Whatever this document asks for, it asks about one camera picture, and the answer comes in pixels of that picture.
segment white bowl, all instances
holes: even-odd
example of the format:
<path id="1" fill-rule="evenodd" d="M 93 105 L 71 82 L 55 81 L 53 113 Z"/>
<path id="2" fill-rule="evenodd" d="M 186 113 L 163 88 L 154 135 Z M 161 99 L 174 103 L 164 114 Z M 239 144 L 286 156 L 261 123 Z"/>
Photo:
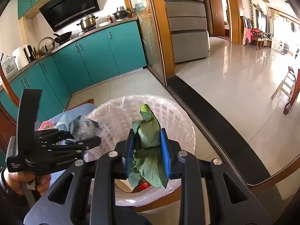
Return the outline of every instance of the white bowl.
<path id="1" fill-rule="evenodd" d="M 104 23 L 99 24 L 100 27 L 104 26 L 104 25 L 109 25 L 111 22 L 110 21 L 106 21 Z"/>

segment glossy floor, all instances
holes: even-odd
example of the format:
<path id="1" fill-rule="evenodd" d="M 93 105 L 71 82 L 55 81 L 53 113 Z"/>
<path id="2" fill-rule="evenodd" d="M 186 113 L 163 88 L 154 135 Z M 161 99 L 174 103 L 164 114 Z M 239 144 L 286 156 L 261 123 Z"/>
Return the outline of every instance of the glossy floor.
<path id="1" fill-rule="evenodd" d="M 161 83 L 147 69 L 144 69 L 110 80 L 72 96 L 67 108 L 76 106 L 90 98 L 93 98 L 95 100 L 94 104 L 99 106 L 110 99 L 132 94 L 159 95 L 175 101 Z M 195 125 L 194 129 L 196 134 L 195 156 L 198 159 L 207 161 L 217 158 L 218 155 Z M 180 201 L 140 214 L 148 218 L 153 225 L 178 224 L 179 208 Z M 208 214 L 206 212 L 207 224 L 210 223 Z"/>
<path id="2" fill-rule="evenodd" d="M 272 175 L 300 153 L 299 100 L 285 116 L 288 97 L 280 91 L 270 99 L 288 66 L 297 74 L 300 63 L 270 48 L 256 51 L 215 37 L 210 44 L 208 58 L 176 64 L 176 75 L 233 125 Z M 300 173 L 290 179 L 277 185 L 283 199 L 299 187 Z"/>

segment artificial vine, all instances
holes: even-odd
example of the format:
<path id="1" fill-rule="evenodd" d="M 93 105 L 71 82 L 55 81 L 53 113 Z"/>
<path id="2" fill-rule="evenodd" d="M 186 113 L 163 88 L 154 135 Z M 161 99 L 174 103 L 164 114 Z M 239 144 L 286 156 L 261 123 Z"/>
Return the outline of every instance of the artificial vine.
<path id="1" fill-rule="evenodd" d="M 249 0 L 249 5 L 250 5 L 250 11 L 251 11 L 251 23 L 252 23 L 252 27 L 254 28 L 254 12 L 253 12 L 252 0 Z"/>

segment kitchen countertop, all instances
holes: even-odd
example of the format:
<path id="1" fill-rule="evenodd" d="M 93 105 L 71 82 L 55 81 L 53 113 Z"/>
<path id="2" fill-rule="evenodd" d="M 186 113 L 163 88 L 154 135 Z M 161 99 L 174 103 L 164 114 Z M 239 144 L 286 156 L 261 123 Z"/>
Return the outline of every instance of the kitchen countertop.
<path id="1" fill-rule="evenodd" d="M 130 18 L 130 19 L 124 19 L 124 20 L 121 20 L 121 21 L 116 21 L 116 22 L 113 22 L 109 25 L 105 25 L 105 26 L 102 26 L 102 27 L 98 27 L 94 30 L 91 30 L 89 32 L 86 32 L 80 36 L 77 36 L 75 38 L 73 38 L 72 40 L 69 40 L 68 42 L 62 44 L 61 46 L 55 48 L 51 53 L 47 54 L 47 55 L 44 55 L 42 56 L 41 58 L 38 58 L 36 60 L 34 60 L 32 63 L 29 63 L 27 64 L 25 67 L 22 67 L 20 70 L 17 70 L 16 72 L 14 72 L 13 74 L 9 75 L 7 77 L 7 81 L 9 83 L 11 83 L 15 78 L 17 78 L 18 76 L 20 76 L 22 73 L 24 73 L 27 69 L 29 69 L 30 67 L 34 66 L 35 64 L 39 63 L 40 61 L 42 61 L 43 59 L 51 56 L 52 54 L 56 53 L 57 51 L 59 51 L 60 49 L 64 48 L 65 46 L 68 46 L 69 44 L 77 41 L 77 40 L 80 40 L 81 38 L 85 37 L 85 36 L 88 36 L 90 34 L 93 34 L 95 32 L 98 32 L 98 31 L 101 31 L 101 30 L 104 30 L 104 29 L 107 29 L 109 27 L 112 27 L 112 26 L 115 26 L 115 25 L 120 25 L 120 24 L 123 24 L 123 23 L 127 23 L 127 22 L 130 22 L 130 21 L 135 21 L 137 20 L 138 18 L 134 17 L 134 18 Z M 3 86 L 0 85 L 0 92 L 3 90 Z"/>

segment silver bolt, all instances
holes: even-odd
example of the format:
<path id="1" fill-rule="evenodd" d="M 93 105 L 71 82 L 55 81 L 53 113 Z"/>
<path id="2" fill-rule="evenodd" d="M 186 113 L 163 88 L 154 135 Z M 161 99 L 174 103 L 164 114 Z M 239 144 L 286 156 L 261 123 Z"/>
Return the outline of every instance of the silver bolt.
<path id="1" fill-rule="evenodd" d="M 178 155 L 181 157 L 186 157 L 188 155 L 188 153 L 186 151 L 179 151 Z"/>
<path id="2" fill-rule="evenodd" d="M 83 165 L 83 163 L 84 163 L 84 161 L 79 159 L 75 162 L 75 165 L 79 167 L 79 166 Z"/>
<path id="3" fill-rule="evenodd" d="M 222 164 L 222 160 L 219 158 L 215 158 L 214 160 L 212 160 L 212 162 L 214 163 L 214 165 L 221 165 Z"/>
<path id="4" fill-rule="evenodd" d="M 111 151 L 110 153 L 108 153 L 109 157 L 116 157 L 118 155 L 118 153 L 116 151 Z"/>

